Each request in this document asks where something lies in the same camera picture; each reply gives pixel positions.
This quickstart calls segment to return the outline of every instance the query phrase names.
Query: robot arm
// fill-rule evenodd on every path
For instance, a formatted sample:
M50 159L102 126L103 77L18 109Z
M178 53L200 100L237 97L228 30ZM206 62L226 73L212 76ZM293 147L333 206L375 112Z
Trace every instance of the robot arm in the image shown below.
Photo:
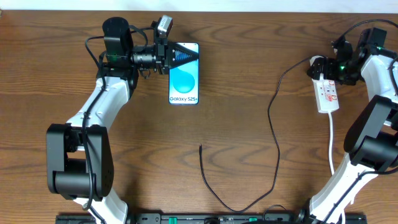
M364 80L370 102L345 137L343 162L326 186L311 198L307 223L337 223L345 206L377 177L377 172L398 166L398 136L381 131L383 124L398 131L398 63L394 60L397 54L383 48L385 38L384 30L366 29L355 52L342 37L333 42L336 59L317 57L312 60L307 72L310 77L319 79L322 75L346 85ZM358 179L365 172L373 173Z
M142 30L129 26L127 20L120 17L105 21L103 31L106 52L99 58L93 93L66 124L52 124L47 130L48 187L52 193L80 205L89 201L88 163L84 159L69 158L68 152L84 151L83 137L87 138L94 176L93 201L88 211L96 218L97 224L125 224L128 219L127 203L112 188L114 168L108 131L119 110L130 100L139 73L142 75L143 72L153 70L168 74L171 68L198 59L195 52L167 40L172 28L171 17L163 16L153 22L151 27L154 30L154 44L134 46L131 37L133 32L139 32L147 40ZM189 52L192 57L172 60L175 58L176 47L179 52ZM83 133L85 113L88 114L88 119Z

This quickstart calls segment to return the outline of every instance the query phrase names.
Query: blue circle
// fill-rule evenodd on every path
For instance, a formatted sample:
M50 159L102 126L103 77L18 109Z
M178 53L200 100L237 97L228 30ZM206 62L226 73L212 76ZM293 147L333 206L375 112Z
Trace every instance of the blue circle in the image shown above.
M195 86L194 77L188 72L178 70L178 73L173 77L173 86L175 90L180 93L189 93Z

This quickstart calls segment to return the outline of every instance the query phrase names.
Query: wood grain surface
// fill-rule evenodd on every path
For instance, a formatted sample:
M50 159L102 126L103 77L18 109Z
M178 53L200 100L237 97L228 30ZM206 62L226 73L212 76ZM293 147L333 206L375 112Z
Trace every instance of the wood grain surface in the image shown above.
M53 223L81 207L47 188L45 132L64 123L95 86L96 67L84 40L102 35L102 23L121 16L147 27L161 12L3 11L0 18L0 223ZM168 102L168 76L140 79L109 132L113 187L133 210L218 213L227 210L200 175L198 146L214 191L242 209L268 191L277 149L267 105L283 71L314 54L333 56L330 41L370 18L397 15L168 12L169 39L200 44L200 102ZM398 30L367 24L348 40L357 43L371 26L388 30L386 47L398 50ZM135 44L142 44L138 35ZM98 55L102 40L90 44ZM309 63L288 73L271 116L281 148L275 190L248 212L273 204L298 210L330 178L328 116L318 114ZM366 86L338 86L335 166L348 128L368 102ZM397 223L398 175L365 186L347 212L364 212L370 224Z

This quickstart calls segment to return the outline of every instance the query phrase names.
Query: white wall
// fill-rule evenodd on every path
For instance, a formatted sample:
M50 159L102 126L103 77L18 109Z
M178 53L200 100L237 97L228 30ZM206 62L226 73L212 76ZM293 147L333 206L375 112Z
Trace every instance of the white wall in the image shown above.
M0 8L3 10L398 13L398 0L0 0Z

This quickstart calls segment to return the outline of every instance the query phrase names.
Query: white power outlet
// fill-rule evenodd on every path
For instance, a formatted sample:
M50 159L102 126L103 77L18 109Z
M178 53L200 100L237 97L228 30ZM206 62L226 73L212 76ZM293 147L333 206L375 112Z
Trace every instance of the white power outlet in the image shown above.
M338 106L335 81L324 80L323 74L319 80L312 80L315 89L315 98L319 113L328 113L336 111Z

